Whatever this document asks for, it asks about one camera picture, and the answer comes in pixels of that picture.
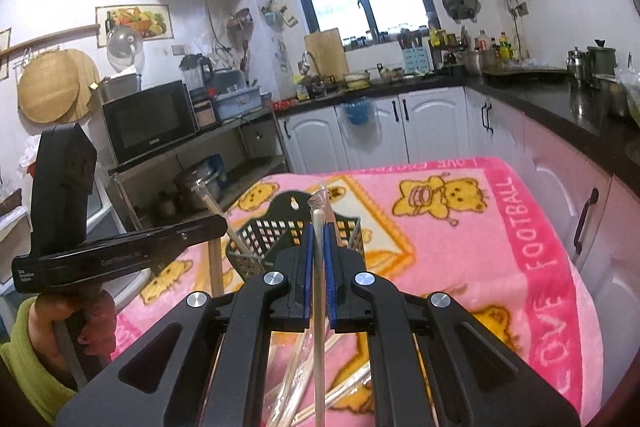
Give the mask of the green sleeve forearm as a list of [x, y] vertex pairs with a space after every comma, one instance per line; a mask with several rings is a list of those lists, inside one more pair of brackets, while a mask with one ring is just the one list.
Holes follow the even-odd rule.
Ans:
[[21, 303], [10, 340], [1, 345], [2, 426], [53, 426], [58, 412], [76, 395], [49, 373], [32, 347], [28, 318], [35, 302], [30, 297]]

